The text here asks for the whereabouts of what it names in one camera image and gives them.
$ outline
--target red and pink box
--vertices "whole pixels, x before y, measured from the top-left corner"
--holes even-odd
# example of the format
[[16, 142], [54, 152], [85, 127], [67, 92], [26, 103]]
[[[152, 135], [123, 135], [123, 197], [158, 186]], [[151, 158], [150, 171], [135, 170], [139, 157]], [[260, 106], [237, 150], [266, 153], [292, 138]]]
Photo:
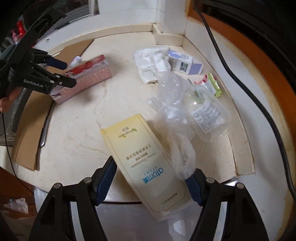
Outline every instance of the red and pink box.
[[95, 57], [69, 70], [64, 75], [75, 78], [77, 84], [73, 88], [63, 86], [53, 88], [50, 96], [57, 104], [62, 104], [81, 91], [112, 77], [109, 64], [104, 55]]

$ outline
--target brown cardboard piece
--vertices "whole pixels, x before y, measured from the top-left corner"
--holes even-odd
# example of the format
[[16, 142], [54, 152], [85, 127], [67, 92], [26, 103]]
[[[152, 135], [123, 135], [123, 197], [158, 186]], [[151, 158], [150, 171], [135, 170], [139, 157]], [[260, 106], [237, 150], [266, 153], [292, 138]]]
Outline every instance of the brown cardboard piece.
[[[55, 58], [69, 65], [76, 56], [83, 54], [92, 41], [93, 39], [67, 46]], [[65, 73], [65, 70], [53, 67], [48, 67], [47, 70], [51, 73]], [[52, 101], [49, 95], [33, 91], [17, 128], [12, 148], [12, 160], [32, 171], [35, 170], [39, 140]]]

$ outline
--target thick black cable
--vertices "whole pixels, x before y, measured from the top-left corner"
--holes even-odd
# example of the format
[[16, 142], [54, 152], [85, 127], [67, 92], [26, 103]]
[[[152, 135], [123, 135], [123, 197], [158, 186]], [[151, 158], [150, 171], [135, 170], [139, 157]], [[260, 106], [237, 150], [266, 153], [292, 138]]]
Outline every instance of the thick black cable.
[[263, 115], [267, 119], [268, 123], [270, 124], [270, 126], [271, 126], [271, 128], [272, 128], [272, 130], [274, 132], [274, 136], [276, 138], [276, 141], [278, 143], [279, 150], [280, 150], [280, 153], [281, 153], [281, 157], [283, 159], [283, 165], [284, 165], [284, 169], [285, 169], [287, 185], [288, 185], [289, 191], [290, 191], [290, 193], [292, 195], [292, 198], [296, 202], [296, 189], [295, 189], [295, 186], [293, 184], [293, 180], [292, 180], [292, 176], [291, 176], [289, 160], [288, 160], [288, 157], [287, 157], [287, 153], [286, 153], [286, 150], [285, 150], [283, 140], [281, 138], [279, 130], [276, 127], [276, 124], [275, 124], [274, 120], [272, 119], [272, 117], [270, 116], [268, 111], [265, 109], [265, 107], [256, 98], [256, 96], [238, 79], [238, 77], [236, 77], [236, 75], [228, 67], [228, 65], [227, 65], [227, 63], [226, 63], [226, 61], [225, 61], [219, 47], [218, 47], [218, 44], [216, 43], [216, 40], [215, 40], [215, 38], [214, 38], [214, 36], [212, 34], [212, 31], [211, 31], [206, 19], [204, 18], [204, 16], [202, 15], [202, 13], [198, 10], [198, 8], [196, 6], [196, 0], [193, 1], [193, 8], [198, 13], [200, 18], [202, 19], [202, 21], [203, 21], [203, 23], [205, 25], [205, 28], [206, 28], [206, 30], [207, 30], [207, 32], [209, 34], [209, 37], [210, 37], [210, 39], [211, 39], [211, 41], [212, 41], [212, 43], [214, 45], [216, 53], [217, 53], [222, 65], [223, 65], [224, 69], [230, 75], [230, 77], [239, 85], [239, 87], [242, 88], [242, 90], [250, 97], [250, 99], [259, 108], [259, 110], [263, 113]]
[[4, 128], [4, 138], [5, 138], [6, 150], [7, 150], [7, 154], [8, 154], [9, 161], [10, 161], [10, 164], [11, 164], [11, 167], [12, 167], [12, 170], [13, 170], [13, 173], [15, 175], [15, 178], [19, 181], [20, 184], [22, 184], [26, 189], [28, 189], [28, 191], [30, 193], [32, 193], [34, 195], [34, 193], [21, 182], [21, 180], [17, 177], [17, 175], [15, 173], [15, 169], [13, 168], [13, 164], [12, 164], [12, 161], [11, 161], [11, 157], [10, 157], [10, 153], [9, 153], [8, 145], [7, 145], [7, 137], [6, 137], [6, 128], [5, 128], [5, 121], [4, 121], [4, 113], [1, 113], [1, 114], [2, 114], [2, 122], [3, 122], [3, 128]]

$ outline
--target metal screw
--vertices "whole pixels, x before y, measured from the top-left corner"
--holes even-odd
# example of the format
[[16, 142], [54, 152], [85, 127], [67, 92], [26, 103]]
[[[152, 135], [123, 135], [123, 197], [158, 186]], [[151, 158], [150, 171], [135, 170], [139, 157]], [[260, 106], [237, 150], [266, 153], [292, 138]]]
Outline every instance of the metal screw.
[[54, 189], [59, 189], [60, 187], [61, 187], [61, 184], [60, 183], [54, 184]]
[[238, 183], [238, 184], [237, 184], [237, 187], [238, 187], [239, 189], [244, 189], [244, 184], [242, 184], [242, 183]]
[[215, 180], [212, 177], [207, 177], [206, 179], [207, 183], [214, 183]]
[[90, 183], [92, 181], [91, 177], [86, 177], [83, 179], [85, 183]]

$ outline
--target yellow box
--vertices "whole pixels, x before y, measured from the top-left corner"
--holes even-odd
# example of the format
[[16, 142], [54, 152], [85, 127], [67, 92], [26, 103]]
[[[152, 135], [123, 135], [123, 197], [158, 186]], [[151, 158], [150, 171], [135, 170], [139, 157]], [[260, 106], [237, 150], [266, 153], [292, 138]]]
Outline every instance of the yellow box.
[[157, 220], [192, 201], [185, 182], [176, 177], [166, 151], [140, 114], [101, 129], [101, 134], [125, 179]]

